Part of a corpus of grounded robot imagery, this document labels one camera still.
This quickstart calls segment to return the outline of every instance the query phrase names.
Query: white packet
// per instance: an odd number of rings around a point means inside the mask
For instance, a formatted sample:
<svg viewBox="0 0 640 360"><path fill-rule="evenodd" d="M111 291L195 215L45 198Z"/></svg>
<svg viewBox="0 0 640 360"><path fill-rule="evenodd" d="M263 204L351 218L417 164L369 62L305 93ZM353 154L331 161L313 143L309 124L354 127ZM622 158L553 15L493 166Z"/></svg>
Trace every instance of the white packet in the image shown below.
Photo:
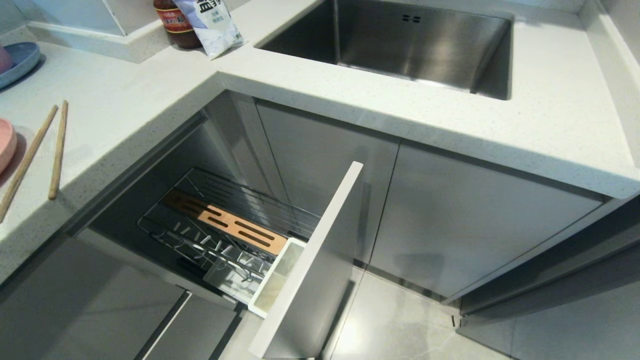
<svg viewBox="0 0 640 360"><path fill-rule="evenodd" d="M173 2L193 26L209 59L215 59L228 48L244 43L223 0L173 0Z"/></svg>

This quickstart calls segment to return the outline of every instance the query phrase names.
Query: gray tiled floor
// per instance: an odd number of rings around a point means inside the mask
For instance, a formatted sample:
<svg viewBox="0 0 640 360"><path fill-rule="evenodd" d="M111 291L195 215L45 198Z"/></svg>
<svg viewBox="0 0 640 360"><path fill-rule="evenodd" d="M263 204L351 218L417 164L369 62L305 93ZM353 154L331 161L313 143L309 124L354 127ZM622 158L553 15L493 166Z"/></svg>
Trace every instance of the gray tiled floor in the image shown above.
<svg viewBox="0 0 640 360"><path fill-rule="evenodd" d="M354 268L344 309L318 360L508 360L455 333L454 309ZM247 347L262 319L246 313L222 360L256 360Z"/></svg>

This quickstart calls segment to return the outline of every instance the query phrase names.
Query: stainless steel sink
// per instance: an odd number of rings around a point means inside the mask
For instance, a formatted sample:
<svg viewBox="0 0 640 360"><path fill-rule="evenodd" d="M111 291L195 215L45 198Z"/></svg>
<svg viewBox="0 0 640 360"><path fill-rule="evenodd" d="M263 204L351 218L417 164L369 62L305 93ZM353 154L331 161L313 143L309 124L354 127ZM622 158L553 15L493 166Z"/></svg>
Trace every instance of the stainless steel sink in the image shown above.
<svg viewBox="0 0 640 360"><path fill-rule="evenodd" d="M327 0L261 49L509 98L511 22L378 0Z"/></svg>

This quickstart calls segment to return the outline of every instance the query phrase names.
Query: white quartz countertop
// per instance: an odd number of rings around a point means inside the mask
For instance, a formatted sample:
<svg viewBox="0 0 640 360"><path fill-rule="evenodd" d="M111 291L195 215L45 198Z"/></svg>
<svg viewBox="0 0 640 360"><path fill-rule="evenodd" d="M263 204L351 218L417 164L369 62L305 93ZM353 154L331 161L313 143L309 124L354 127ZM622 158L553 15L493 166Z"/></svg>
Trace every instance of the white quartz countertop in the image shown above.
<svg viewBox="0 0 640 360"><path fill-rule="evenodd" d="M640 191L640 171L575 14L487 1L515 17L511 98L501 101L254 48L316 3L253 0L236 9L248 43L214 61L170 47L134 64L40 43L46 62L0 91L0 117L30 144L51 106L69 101L61 193L47 200L58 116L0 225L0 282L225 89L611 197ZM1 181L4 195L8 179Z"/></svg>

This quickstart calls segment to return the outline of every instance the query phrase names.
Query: wooden chopstick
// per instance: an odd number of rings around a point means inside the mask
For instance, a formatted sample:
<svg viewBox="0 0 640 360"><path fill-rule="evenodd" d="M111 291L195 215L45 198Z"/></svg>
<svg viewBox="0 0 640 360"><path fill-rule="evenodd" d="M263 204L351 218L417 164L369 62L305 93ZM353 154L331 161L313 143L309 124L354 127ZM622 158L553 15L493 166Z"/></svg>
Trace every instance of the wooden chopstick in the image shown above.
<svg viewBox="0 0 640 360"><path fill-rule="evenodd" d="M47 133L47 130L49 129L49 126L51 125L53 118L56 116L56 112L58 112L58 105L54 105L53 108L51 108L51 111L49 112L49 116L47 117L46 120L44 120L42 127L38 130L38 133L33 138L33 143L31 143L29 150L27 150L27 153L24 155L24 159L22 160L22 163L20 163L20 166L18 167L18 171L16 171L15 176L11 181L11 185L9 185L9 189L7 189L6 194L2 199L2 203L0 203L0 224L2 224L2 222L4 221L4 216L6 215L6 212L9 210L11 201L13 201L13 197L15 196L15 193L18 191L18 187L20 187L20 183L22 182L22 179L24 179L24 174L27 173L27 169L31 165L31 162L33 161L33 157L35 156L36 151L38 151L38 148L42 143L42 139L44 138L44 135Z"/></svg>
<svg viewBox="0 0 640 360"><path fill-rule="evenodd" d="M60 175L62 173L62 154L65 151L65 133L67 132L67 110L69 103L62 102L62 117L60 118L60 128L58 129L58 143L56 144L56 157L53 161L53 174L51 174L51 185L49 186L49 200L54 200L58 196L60 187Z"/></svg>

